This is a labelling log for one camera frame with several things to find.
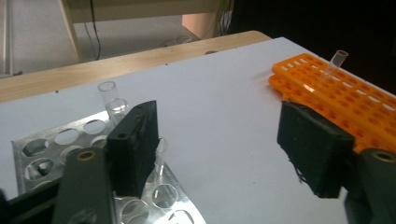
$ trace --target white table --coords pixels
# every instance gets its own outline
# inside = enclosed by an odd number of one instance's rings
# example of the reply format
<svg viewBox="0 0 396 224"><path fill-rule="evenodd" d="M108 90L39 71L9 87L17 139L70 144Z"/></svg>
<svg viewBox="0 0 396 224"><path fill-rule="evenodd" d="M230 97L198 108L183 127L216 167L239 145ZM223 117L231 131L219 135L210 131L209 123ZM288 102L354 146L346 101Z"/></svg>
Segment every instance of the white table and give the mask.
<svg viewBox="0 0 396 224"><path fill-rule="evenodd" d="M157 100L167 163L207 223L347 223L339 200L300 184L276 143L274 63L307 52L273 39L114 77L130 105ZM96 86L0 104L0 188L17 196L10 141L104 110Z"/></svg>

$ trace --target black cable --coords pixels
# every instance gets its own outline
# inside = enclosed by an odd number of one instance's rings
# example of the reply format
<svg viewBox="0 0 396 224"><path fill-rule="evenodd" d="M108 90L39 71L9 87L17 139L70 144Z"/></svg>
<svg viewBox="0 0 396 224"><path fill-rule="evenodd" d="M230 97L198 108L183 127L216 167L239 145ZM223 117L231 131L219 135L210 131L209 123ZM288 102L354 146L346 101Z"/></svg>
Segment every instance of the black cable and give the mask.
<svg viewBox="0 0 396 224"><path fill-rule="evenodd" d="M219 7L216 10L216 15L218 15L218 16L213 20L212 25L209 28L207 28L207 30L205 31L205 34L203 36L206 36L207 34L209 34L209 32L212 29L216 30L216 33L213 34L213 35L215 35L215 36L221 36L222 35L221 34L222 33L222 31L221 31L221 29L222 29L221 18L222 18L222 8L225 5L225 1L226 0L221 0L221 2L219 3Z"/></svg>
<svg viewBox="0 0 396 224"><path fill-rule="evenodd" d="M98 61L99 57L100 57L100 51L101 51L102 47L101 47L101 44L100 44L98 32L96 30L96 20L95 20L95 11L93 10L93 0L90 0L90 3L91 3L91 14L92 14L93 30L95 31L96 40L98 41L98 56L96 57L96 61Z"/></svg>
<svg viewBox="0 0 396 224"><path fill-rule="evenodd" d="M82 5L82 1L79 1L79 8L80 8L80 12L82 14L82 19L84 21L85 32L87 33L87 36L88 36L88 38L90 40L90 46L91 46L91 50L92 50L92 55L93 55L94 58L96 58L97 56L96 56L95 49L93 48L92 38L91 38L90 32L88 31L88 27L87 27L87 17L86 17L87 15L86 15L85 10L84 10L84 5Z"/></svg>
<svg viewBox="0 0 396 224"><path fill-rule="evenodd" d="M230 31L230 23L231 23L231 17L232 17L232 9L233 9L233 0L228 1L228 6L225 11L225 24L224 24L224 34L227 35Z"/></svg>
<svg viewBox="0 0 396 224"><path fill-rule="evenodd" d="M224 35L225 3L226 3L225 0L223 0L221 3L221 26L220 26L221 35Z"/></svg>
<svg viewBox="0 0 396 224"><path fill-rule="evenodd" d="M219 35L223 35L223 19L224 19L224 3L225 0L222 0L219 5L218 15L219 15Z"/></svg>

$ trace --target floor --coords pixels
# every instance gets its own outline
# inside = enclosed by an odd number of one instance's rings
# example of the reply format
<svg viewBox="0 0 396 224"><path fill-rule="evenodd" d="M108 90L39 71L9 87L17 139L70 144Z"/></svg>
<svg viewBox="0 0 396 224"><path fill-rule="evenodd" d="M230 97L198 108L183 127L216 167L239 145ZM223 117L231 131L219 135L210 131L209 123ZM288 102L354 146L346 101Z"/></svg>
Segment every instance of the floor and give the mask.
<svg viewBox="0 0 396 224"><path fill-rule="evenodd" d="M78 63L58 1L9 2L13 74ZM101 45L100 59L198 39L181 25L181 16L101 21L96 23L96 27ZM99 46L92 23L75 24L75 29L85 61L95 60Z"/></svg>

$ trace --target dark background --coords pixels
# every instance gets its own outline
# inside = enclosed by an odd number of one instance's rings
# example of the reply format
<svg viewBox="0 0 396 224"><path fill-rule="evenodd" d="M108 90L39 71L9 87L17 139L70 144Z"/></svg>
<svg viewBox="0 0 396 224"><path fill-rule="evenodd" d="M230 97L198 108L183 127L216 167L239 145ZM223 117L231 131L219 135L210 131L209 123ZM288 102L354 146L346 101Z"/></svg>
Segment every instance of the dark background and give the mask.
<svg viewBox="0 0 396 224"><path fill-rule="evenodd" d="M257 30L284 36L396 94L396 0L235 0L230 33Z"/></svg>

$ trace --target plastic test tube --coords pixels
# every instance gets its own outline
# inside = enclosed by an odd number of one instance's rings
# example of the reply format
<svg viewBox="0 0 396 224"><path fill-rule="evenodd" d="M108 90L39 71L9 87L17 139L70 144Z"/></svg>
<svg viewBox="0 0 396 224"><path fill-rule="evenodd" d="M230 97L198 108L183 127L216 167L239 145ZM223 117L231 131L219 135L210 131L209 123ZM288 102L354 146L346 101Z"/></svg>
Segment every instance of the plastic test tube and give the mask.
<svg viewBox="0 0 396 224"><path fill-rule="evenodd" d="M110 121L116 127L127 115L129 106L125 100L116 98L107 103L106 110Z"/></svg>
<svg viewBox="0 0 396 224"><path fill-rule="evenodd" d="M165 167L165 153L168 149L166 140L161 137L160 143L156 150L156 161L155 161L155 180L154 183L158 185L154 191L152 191L153 203L162 209L170 208L177 200L178 192L176 188L170 184L164 183L164 167Z"/></svg>
<svg viewBox="0 0 396 224"><path fill-rule="evenodd" d="M106 106L110 101L120 98L117 85L114 81L106 81L98 85L98 90L102 96L104 105Z"/></svg>
<svg viewBox="0 0 396 224"><path fill-rule="evenodd" d="M346 51L341 49L337 50L334 56L332 56L330 62L328 63L326 70L324 70L321 76L321 81L326 82L330 77L332 77L334 72L341 66L341 64L343 64L347 56L348 53Z"/></svg>

